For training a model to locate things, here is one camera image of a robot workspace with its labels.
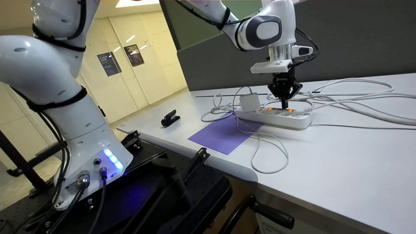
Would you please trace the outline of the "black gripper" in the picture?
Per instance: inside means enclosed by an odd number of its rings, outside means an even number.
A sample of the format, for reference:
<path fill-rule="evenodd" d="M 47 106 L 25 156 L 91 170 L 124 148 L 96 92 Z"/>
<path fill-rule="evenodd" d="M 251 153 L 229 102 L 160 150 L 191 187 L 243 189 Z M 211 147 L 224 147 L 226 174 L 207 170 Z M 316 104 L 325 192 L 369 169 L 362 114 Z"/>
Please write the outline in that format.
<path fill-rule="evenodd" d="M 268 85 L 269 91 L 278 98 L 281 98 L 282 109 L 289 108 L 289 100 L 295 96 L 303 84 L 297 80 L 295 72 L 274 74 L 272 83 Z"/>

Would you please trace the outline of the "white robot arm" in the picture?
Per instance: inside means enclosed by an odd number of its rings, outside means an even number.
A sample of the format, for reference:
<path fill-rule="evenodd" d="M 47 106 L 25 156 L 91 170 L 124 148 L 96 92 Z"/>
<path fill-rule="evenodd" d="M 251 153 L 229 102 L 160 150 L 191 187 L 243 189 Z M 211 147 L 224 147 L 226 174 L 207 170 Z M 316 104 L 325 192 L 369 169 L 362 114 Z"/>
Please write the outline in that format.
<path fill-rule="evenodd" d="M 255 63 L 254 74 L 290 72 L 316 52 L 295 39 L 295 5 L 303 0 L 261 0 L 260 10 L 243 19 L 222 0 L 176 1 L 225 32 L 235 48 L 245 52 L 268 48 L 269 59 Z M 102 167 L 116 180 L 133 161 L 77 82 L 99 4 L 100 0 L 31 0 L 33 33 L 0 36 L 1 82 L 25 97 L 30 109 L 50 117 L 66 141 L 52 196 L 57 210 L 102 188 Z"/>

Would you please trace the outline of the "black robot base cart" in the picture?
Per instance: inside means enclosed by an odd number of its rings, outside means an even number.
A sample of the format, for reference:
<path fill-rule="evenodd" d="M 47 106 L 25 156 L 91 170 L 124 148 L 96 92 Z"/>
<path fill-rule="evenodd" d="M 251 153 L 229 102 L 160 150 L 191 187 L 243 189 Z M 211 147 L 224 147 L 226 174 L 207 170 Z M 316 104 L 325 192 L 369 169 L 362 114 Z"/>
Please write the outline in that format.
<path fill-rule="evenodd" d="M 204 163 L 207 153 L 181 156 L 137 134 L 126 139 L 128 173 L 68 214 L 48 212 L 50 192 L 1 212 L 0 234 L 203 234 L 233 189 L 226 175 Z"/>

